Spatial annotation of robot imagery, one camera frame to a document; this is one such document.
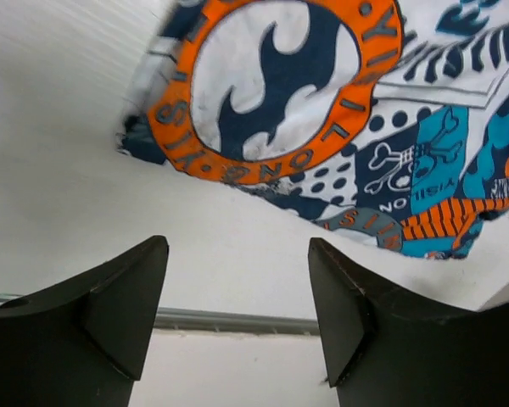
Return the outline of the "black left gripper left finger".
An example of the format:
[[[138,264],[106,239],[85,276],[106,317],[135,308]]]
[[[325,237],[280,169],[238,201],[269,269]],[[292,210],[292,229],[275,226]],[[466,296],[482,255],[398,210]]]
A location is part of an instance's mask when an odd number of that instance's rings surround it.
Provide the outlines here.
[[[126,406],[141,378],[169,245],[118,257],[0,305],[0,406]]]

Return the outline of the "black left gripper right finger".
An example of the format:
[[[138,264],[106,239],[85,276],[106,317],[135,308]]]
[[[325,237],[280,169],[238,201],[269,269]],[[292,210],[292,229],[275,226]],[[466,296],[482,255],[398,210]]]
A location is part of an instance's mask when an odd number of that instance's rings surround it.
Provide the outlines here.
[[[327,377],[343,406],[509,406],[509,301],[423,297],[310,240]]]

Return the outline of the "colourful patterned shorts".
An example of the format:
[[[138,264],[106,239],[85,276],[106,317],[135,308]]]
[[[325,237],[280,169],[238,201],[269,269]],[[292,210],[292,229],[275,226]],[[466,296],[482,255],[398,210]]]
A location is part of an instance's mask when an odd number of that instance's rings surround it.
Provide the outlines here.
[[[465,258],[509,210],[509,1],[178,1],[115,140],[368,245]]]

